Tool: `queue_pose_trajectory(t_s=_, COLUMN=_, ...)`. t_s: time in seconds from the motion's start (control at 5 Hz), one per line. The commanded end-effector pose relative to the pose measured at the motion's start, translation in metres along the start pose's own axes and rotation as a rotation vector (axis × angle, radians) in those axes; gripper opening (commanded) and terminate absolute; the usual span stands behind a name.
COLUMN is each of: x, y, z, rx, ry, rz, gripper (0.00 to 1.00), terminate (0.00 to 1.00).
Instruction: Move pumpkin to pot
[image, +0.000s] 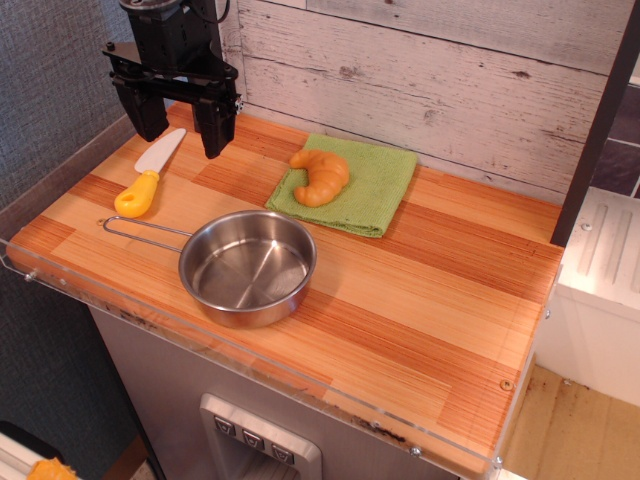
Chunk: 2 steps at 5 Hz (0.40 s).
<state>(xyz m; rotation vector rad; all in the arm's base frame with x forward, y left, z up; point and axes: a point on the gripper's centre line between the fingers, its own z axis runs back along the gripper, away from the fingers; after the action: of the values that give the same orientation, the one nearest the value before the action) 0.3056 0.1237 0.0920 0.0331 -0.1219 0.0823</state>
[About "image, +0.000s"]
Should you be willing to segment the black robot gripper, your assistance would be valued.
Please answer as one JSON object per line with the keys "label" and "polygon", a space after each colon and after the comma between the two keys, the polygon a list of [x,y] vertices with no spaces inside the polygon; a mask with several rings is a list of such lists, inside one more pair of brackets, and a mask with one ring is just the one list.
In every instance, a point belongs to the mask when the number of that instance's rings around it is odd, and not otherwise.
{"label": "black robot gripper", "polygon": [[140,137],[156,140],[169,126],[164,99],[150,83],[184,79],[214,91],[193,105],[194,126],[207,158],[218,157],[234,139],[238,71],[222,58],[219,24],[229,14],[214,1],[121,1],[133,32],[131,42],[109,42],[112,84]]}

